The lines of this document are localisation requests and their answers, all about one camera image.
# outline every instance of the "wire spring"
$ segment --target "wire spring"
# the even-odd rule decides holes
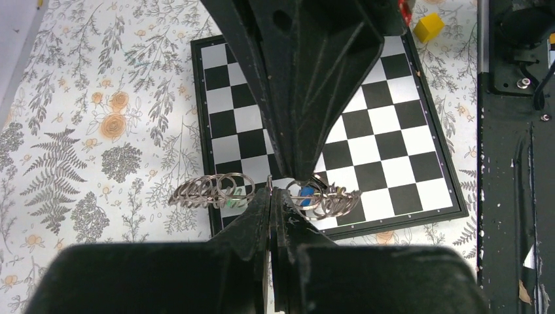
[[[205,175],[191,179],[175,189],[168,203],[170,205],[181,204],[189,208],[201,206],[206,208],[209,205],[217,209],[246,206],[253,200],[255,191],[252,189],[250,193],[241,195],[243,191],[237,185],[236,179],[238,178],[243,179],[245,185],[248,181],[251,186],[255,186],[254,181],[243,173]],[[270,184],[269,187],[271,188],[272,180],[268,178],[268,182],[267,185]],[[344,216],[351,212],[361,198],[360,191],[347,192],[344,187],[335,186],[335,184],[323,188],[313,181],[291,181],[286,190],[289,190],[293,185],[314,189],[314,193],[309,196],[291,196],[295,208],[305,212],[305,218],[312,221]]]

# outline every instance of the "black square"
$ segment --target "black square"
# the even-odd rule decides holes
[[[206,90],[215,90],[229,86],[229,71],[227,65],[205,69],[204,82],[206,83]]]
[[[224,137],[237,134],[235,128],[235,116],[233,110],[222,111],[210,115],[210,130],[212,138]]]
[[[385,77],[388,80],[411,75],[410,68],[408,67],[408,62],[404,54],[383,57],[382,65],[384,66]]]
[[[397,118],[399,118],[399,125],[402,130],[427,125],[420,100],[396,103],[395,111],[397,112]]]
[[[364,84],[362,88],[368,109],[387,107],[393,104],[387,81]]]
[[[227,57],[227,63],[228,64],[237,62],[237,60],[235,60],[235,56],[233,55],[233,52],[231,52],[231,49],[229,48],[228,44],[226,44],[226,57]]]
[[[320,176],[320,180],[323,181],[326,185],[329,185],[328,175],[326,171],[316,172],[314,174]]]
[[[231,86],[231,98],[235,109],[257,104],[247,84]]]
[[[241,159],[262,156],[266,154],[266,143],[262,129],[237,134],[239,137],[239,151]]]
[[[279,171],[276,155],[268,155],[268,164],[270,165],[270,174],[272,175],[272,180],[280,180],[284,178],[284,176]]]
[[[353,160],[349,153],[349,143],[347,141],[324,145],[322,155],[324,155],[326,170],[339,169],[353,165]]]
[[[408,155],[401,131],[378,134],[376,135],[376,143],[378,144],[381,160]]]
[[[416,184],[402,185],[389,189],[395,216],[423,211]]]
[[[261,188],[264,188],[266,186],[265,182],[261,182],[261,183],[256,183],[255,184],[255,193],[258,192]],[[247,185],[245,186],[245,192],[247,193],[247,195],[249,195],[251,192],[253,191],[253,186],[252,185]]]
[[[229,216],[229,217],[223,217],[222,218],[222,223],[224,225],[224,228],[227,227],[230,223],[233,222],[233,220],[235,220],[237,217],[239,217],[239,215],[236,216]]]
[[[359,203],[346,215],[336,218],[338,226],[345,226],[346,224],[356,224],[357,222],[366,221],[364,216],[363,203]]]
[[[361,192],[381,190],[387,188],[384,167],[381,162],[372,162],[355,166],[355,174]]]
[[[374,134],[367,110],[344,113],[342,117],[348,139]]]
[[[233,162],[225,162],[223,164],[216,165],[216,173],[231,173],[231,172],[238,172],[243,173],[243,166],[241,165],[241,160],[235,160]],[[241,177],[233,177],[235,180],[236,186],[243,186],[245,182]],[[232,187],[232,181],[228,179],[224,179],[221,181],[222,188]]]
[[[408,157],[416,182],[441,179],[443,174],[435,152],[426,152]]]

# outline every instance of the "chessboard frame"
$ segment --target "chessboard frame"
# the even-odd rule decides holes
[[[453,161],[451,159],[450,154],[448,153],[448,143],[443,133],[443,129],[441,127],[441,123],[436,112],[436,108],[433,104],[433,98],[431,97],[431,93],[429,91],[428,84],[425,80],[423,75],[417,75],[417,73],[423,73],[422,65],[420,63],[420,59],[418,58],[418,53],[416,50],[416,45],[414,44],[414,40],[412,38],[411,32],[407,32],[407,34],[401,36],[403,40],[403,45],[405,47],[405,52],[408,58],[409,65],[414,67],[415,71],[412,73],[414,77],[416,86],[418,87],[418,93],[420,95],[420,99],[422,100],[423,105],[427,109],[429,113],[429,117],[431,118],[429,121],[429,125],[433,127],[433,131],[435,131],[435,135],[439,140],[440,150],[438,154],[440,155],[440,159],[444,161],[445,167],[447,172],[449,173],[449,178],[451,186],[455,193],[455,199],[457,201],[456,204],[459,208],[459,211],[455,212],[422,212],[419,213],[418,217],[407,219],[406,217],[391,217],[387,218],[388,222],[383,224],[377,224],[375,226],[370,226],[368,228],[357,228],[356,230],[351,230],[349,226],[337,227],[334,230],[326,230],[326,236],[330,237],[331,239],[344,239],[348,237],[355,237],[355,236],[364,236],[368,234],[375,234],[378,232],[396,230],[400,228],[407,228],[411,226],[420,226],[422,224],[429,224],[438,221],[445,221],[451,220],[455,218],[462,218],[467,217],[469,212],[466,206],[462,189],[460,187],[459,182],[456,181],[457,175],[456,170],[453,165]],[[215,174],[215,163],[214,158],[211,153],[212,151],[212,143],[210,139],[210,125],[209,125],[209,115],[207,111],[207,107],[205,104],[206,101],[206,89],[201,88],[200,84],[197,82],[204,82],[204,70],[202,67],[202,55],[201,49],[207,46],[212,46],[216,44],[223,44],[225,43],[225,39],[222,35],[208,37],[205,39],[198,39],[195,41],[191,41],[191,57],[192,57],[192,65],[193,65],[193,73],[194,73],[194,81],[195,81],[195,94],[196,94],[196,103],[197,103],[197,113],[198,113],[198,120],[199,120],[199,132],[200,132],[200,141],[202,147],[202,161],[204,165],[204,174],[205,175],[212,175]],[[210,230],[211,236],[214,236],[218,232],[223,229],[223,220],[221,216],[220,209],[214,208],[212,205],[208,207],[208,215],[210,221]]]

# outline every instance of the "red object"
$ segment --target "red object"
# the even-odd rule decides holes
[[[410,23],[410,19],[412,18],[412,12],[410,11],[410,7],[405,0],[399,0],[399,10],[401,10],[401,15],[403,16],[403,20],[408,26]]]

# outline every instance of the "chessboard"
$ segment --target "chessboard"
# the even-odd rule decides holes
[[[237,194],[285,178],[239,63],[222,36],[191,42],[205,174],[238,172]],[[314,173],[361,201],[347,215],[312,222],[331,238],[468,215],[410,36],[386,37],[376,65],[333,126]],[[289,190],[297,195],[298,186]],[[246,206],[210,208],[216,234]]]

